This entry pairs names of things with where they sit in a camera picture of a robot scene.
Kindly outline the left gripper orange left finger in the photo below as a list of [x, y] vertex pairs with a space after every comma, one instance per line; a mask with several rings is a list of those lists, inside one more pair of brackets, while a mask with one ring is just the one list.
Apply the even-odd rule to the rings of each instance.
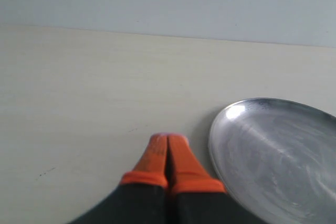
[[72, 223], [166, 223], [167, 136], [152, 135], [133, 170], [117, 188]]

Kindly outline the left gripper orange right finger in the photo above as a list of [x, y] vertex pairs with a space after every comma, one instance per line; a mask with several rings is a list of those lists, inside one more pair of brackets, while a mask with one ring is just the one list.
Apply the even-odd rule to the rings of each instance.
[[189, 147], [187, 138], [169, 134], [170, 223], [259, 223], [235, 203], [223, 183], [212, 178]]

